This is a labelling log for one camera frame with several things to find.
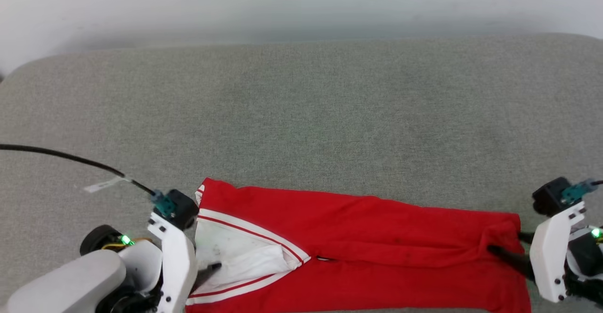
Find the gray upholstered table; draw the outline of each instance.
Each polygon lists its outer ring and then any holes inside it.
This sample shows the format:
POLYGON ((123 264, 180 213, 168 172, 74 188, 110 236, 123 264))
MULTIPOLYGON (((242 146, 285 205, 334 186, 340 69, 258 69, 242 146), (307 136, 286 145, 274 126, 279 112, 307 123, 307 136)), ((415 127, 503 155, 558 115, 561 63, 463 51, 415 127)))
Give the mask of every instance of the gray upholstered table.
MULTIPOLYGON (((9 75, 0 141, 189 194, 211 176, 517 212, 533 230, 543 217, 532 191, 560 175, 603 177, 602 87, 603 42, 566 34, 95 51, 9 75)), ((145 234, 144 193, 82 190, 110 178, 0 154, 0 302, 77 257, 101 223, 145 234)), ((603 221, 601 200, 589 198, 592 222, 603 221)), ((537 313, 596 312, 530 289, 537 313)))

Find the black wheel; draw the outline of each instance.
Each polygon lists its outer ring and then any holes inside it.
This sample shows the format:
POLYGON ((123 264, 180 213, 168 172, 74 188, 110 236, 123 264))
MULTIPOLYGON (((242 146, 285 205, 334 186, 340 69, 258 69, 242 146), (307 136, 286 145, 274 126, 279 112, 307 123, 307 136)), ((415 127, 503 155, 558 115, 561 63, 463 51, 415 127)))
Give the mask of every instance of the black wheel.
POLYGON ((84 241, 81 242, 80 255, 84 256, 93 251, 97 251, 106 244, 119 243, 121 235, 121 233, 110 225, 98 226, 88 233, 84 238, 84 241))

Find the white plastic housing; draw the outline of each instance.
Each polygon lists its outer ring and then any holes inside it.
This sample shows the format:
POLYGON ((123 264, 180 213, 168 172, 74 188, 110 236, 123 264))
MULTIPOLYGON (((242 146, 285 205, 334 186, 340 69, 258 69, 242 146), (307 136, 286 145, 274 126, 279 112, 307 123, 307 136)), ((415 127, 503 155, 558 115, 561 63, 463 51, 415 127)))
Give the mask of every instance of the white plastic housing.
POLYGON ((181 313, 196 280, 195 249, 184 232, 167 220, 155 213, 151 219, 155 223, 147 229, 161 239, 163 253, 163 296, 157 313, 181 313))
POLYGON ((94 313, 97 304, 125 279, 114 251, 99 250, 75 259, 19 288, 8 313, 94 313))
POLYGON ((551 302, 560 302, 560 298, 566 296, 562 277, 565 274, 567 242, 571 227, 584 219, 584 214, 580 213, 583 208, 584 202, 578 203, 536 228, 530 261, 540 295, 551 302))

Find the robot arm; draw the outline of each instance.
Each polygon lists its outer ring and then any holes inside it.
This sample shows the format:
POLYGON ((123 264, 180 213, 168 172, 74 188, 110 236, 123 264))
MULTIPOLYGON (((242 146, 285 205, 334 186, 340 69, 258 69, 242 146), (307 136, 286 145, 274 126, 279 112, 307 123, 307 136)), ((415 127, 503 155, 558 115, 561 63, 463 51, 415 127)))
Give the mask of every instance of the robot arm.
POLYGON ((534 210, 549 216, 534 234, 519 233, 531 244, 530 255, 517 255, 502 247, 489 251, 536 283, 540 295, 551 302, 567 296, 588 298, 603 305, 602 230, 585 227, 572 231, 582 220, 586 207, 582 197, 595 191, 601 181, 586 180, 571 185, 557 178, 532 194, 534 210))
POLYGON ((220 264, 198 271, 194 247, 183 232, 198 207, 177 190, 166 198, 173 214, 166 217, 155 208, 147 227, 162 249, 147 240, 133 242, 110 226, 97 227, 84 239, 82 257, 18 289, 0 312, 181 313, 189 293, 201 285, 196 279, 207 280, 220 264), (115 245, 124 248, 102 249, 115 245))

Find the red pants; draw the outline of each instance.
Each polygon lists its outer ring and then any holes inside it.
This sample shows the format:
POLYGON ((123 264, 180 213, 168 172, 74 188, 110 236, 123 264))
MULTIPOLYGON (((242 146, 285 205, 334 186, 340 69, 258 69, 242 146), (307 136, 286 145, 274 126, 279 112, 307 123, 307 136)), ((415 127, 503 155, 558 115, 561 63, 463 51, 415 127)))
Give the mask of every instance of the red pants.
POLYGON ((496 244, 523 253, 516 214, 315 191, 237 189, 211 179, 202 189, 201 213, 206 209, 250 222, 285 238, 295 246, 284 248, 299 247, 310 259, 300 258, 299 268, 240 295, 204 304, 196 304, 193 295, 187 313, 390 307, 530 312, 523 276, 486 250, 496 244))

